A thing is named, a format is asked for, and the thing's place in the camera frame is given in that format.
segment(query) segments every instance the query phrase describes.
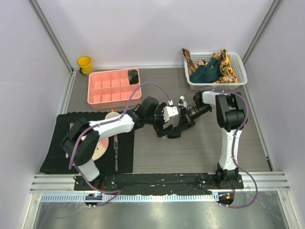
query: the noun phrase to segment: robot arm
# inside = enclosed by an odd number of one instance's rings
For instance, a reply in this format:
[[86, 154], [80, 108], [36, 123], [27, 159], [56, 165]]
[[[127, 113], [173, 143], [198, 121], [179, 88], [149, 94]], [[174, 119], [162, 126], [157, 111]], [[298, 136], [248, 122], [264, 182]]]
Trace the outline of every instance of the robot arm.
[[[179, 101], [180, 122], [169, 138], [180, 136], [180, 130], [184, 130], [195, 125], [194, 119], [212, 111], [211, 105], [216, 107], [217, 123], [222, 131], [222, 153], [217, 165], [216, 176], [219, 183], [230, 185], [237, 180], [238, 168], [232, 158], [233, 138], [236, 129], [245, 119], [245, 105], [243, 101], [234, 94], [221, 94], [213, 91], [197, 92], [193, 97], [196, 107], [188, 109], [187, 103], [182, 96]], [[236, 132], [234, 144], [234, 159], [237, 161], [238, 143], [242, 129]]]
[[75, 165], [89, 181], [93, 181], [100, 174], [92, 160], [95, 147], [100, 140], [142, 128], [145, 124], [153, 125], [157, 135], [164, 136], [166, 131], [164, 131], [163, 125], [176, 115], [178, 115], [177, 107], [168, 106], [166, 103], [159, 105], [155, 98], [147, 97], [136, 109], [127, 111], [117, 121], [114, 120], [118, 117], [89, 122], [84, 118], [78, 120], [62, 140], [61, 146], [71, 157], [78, 137], [85, 129], [94, 126], [79, 143], [74, 157]]

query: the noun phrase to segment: yellow mug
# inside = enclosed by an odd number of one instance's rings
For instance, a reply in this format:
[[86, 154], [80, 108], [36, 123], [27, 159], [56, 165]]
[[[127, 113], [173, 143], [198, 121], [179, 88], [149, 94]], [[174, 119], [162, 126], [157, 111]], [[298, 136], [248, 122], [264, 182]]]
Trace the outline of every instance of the yellow mug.
[[93, 64], [89, 56], [82, 56], [77, 60], [80, 67], [80, 73], [87, 75], [93, 72]]

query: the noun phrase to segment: pink organizer tray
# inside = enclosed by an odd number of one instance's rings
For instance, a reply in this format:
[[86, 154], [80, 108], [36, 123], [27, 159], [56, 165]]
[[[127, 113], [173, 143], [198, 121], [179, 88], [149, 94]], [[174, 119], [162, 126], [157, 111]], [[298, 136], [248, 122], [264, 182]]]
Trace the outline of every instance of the pink organizer tray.
[[[139, 83], [129, 84], [128, 71], [137, 70]], [[136, 68], [96, 72], [89, 75], [88, 103], [94, 110], [124, 107], [131, 93], [140, 84]], [[130, 106], [141, 103], [141, 88], [133, 95]]]

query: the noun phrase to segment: white panel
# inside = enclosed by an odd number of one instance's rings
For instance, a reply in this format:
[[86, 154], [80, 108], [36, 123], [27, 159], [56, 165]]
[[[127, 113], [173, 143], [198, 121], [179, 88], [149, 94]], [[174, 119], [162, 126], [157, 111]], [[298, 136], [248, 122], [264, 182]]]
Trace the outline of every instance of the white panel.
[[1, 228], [21, 227], [69, 76], [26, 0], [0, 1]]
[[246, 64], [248, 86], [277, 171], [284, 171], [304, 224], [305, 1], [283, 1]]
[[181, 48], [243, 56], [272, 0], [38, 0], [69, 61], [182, 65]]

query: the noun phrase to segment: laundry basket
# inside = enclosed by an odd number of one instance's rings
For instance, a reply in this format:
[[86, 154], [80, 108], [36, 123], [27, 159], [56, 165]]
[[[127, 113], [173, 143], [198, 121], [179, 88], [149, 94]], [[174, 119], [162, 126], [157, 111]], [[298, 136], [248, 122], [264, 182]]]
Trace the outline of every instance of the laundry basket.
[[[213, 52], [196, 52], [191, 53], [191, 59], [194, 62], [199, 60], [210, 61], [211, 55]], [[244, 65], [240, 56], [235, 52], [228, 52], [228, 55], [231, 56], [231, 65], [237, 75], [238, 83], [192, 83], [190, 81], [190, 76], [187, 68], [187, 62], [184, 60], [184, 69], [186, 80], [190, 85], [190, 88], [193, 90], [204, 90], [209, 88], [215, 88], [219, 90], [234, 90], [240, 85], [245, 85], [247, 83], [247, 74], [244, 69]]]

